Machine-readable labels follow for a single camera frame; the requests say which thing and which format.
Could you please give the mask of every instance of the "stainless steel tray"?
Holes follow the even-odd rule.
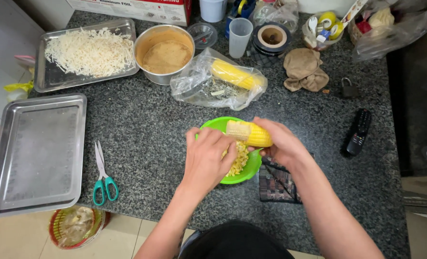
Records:
[[[82,27],[83,30],[101,30],[102,28],[107,27],[112,33],[115,34],[125,34],[131,35],[131,40],[135,42],[136,33],[135,33],[135,23],[132,19],[125,18],[114,20],[110,22],[104,22],[100,24],[90,25]],[[58,89],[74,87],[78,85],[99,82],[103,80],[114,79],[118,77],[125,77],[133,75],[138,72],[139,67],[136,64],[133,64],[129,67],[126,67],[124,70],[118,74],[109,76],[109,77],[91,77],[84,75],[76,75],[74,73],[64,73],[55,63],[51,63],[45,58],[45,48],[47,42],[50,39],[57,38],[60,35],[65,34],[67,31],[79,31],[81,28],[75,29],[64,29],[54,32],[45,33],[41,36],[41,43],[36,53],[36,67],[34,74],[34,89],[39,93],[55,91]]]
[[[72,206],[81,194],[83,94],[18,100],[0,126],[0,217]]]

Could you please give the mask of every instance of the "remote control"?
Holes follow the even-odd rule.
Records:
[[[356,156],[359,155],[364,142],[366,142],[367,132],[369,131],[370,121],[372,115],[367,109],[360,109],[356,116],[355,125],[353,125],[353,133],[350,135],[346,151],[349,154]]]

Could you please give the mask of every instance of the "yellow corn cob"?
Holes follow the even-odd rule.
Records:
[[[215,59],[210,71],[214,76],[247,90],[251,90],[255,86],[263,86],[265,84],[265,81],[261,76],[251,75],[221,59]]]
[[[268,131],[252,122],[229,120],[226,134],[244,141],[248,146],[271,147],[273,144]]]

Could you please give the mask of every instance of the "green plastic bowl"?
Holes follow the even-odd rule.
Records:
[[[209,127],[212,129],[221,130],[223,133],[226,132],[226,124],[229,120],[234,121],[243,121],[241,119],[235,117],[219,117],[213,120],[209,120],[204,123],[204,127]],[[261,156],[259,154],[259,150],[252,151],[248,154],[247,164],[244,166],[241,174],[229,177],[223,177],[220,183],[223,184],[235,184],[239,182],[243,182],[245,180],[251,179],[260,169],[261,166]]]

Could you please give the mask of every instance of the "yellow tape roll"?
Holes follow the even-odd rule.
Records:
[[[325,12],[319,17],[318,23],[324,25],[324,29],[330,30],[335,24],[336,20],[337,16],[335,13]]]
[[[244,7],[244,4],[247,3],[247,0],[242,0],[241,3],[239,4],[239,7],[237,8],[237,14],[241,14],[242,12],[242,8]]]
[[[340,34],[343,32],[344,28],[345,27],[343,26],[342,22],[336,22],[330,30],[329,40],[336,40],[338,36],[340,36]]]

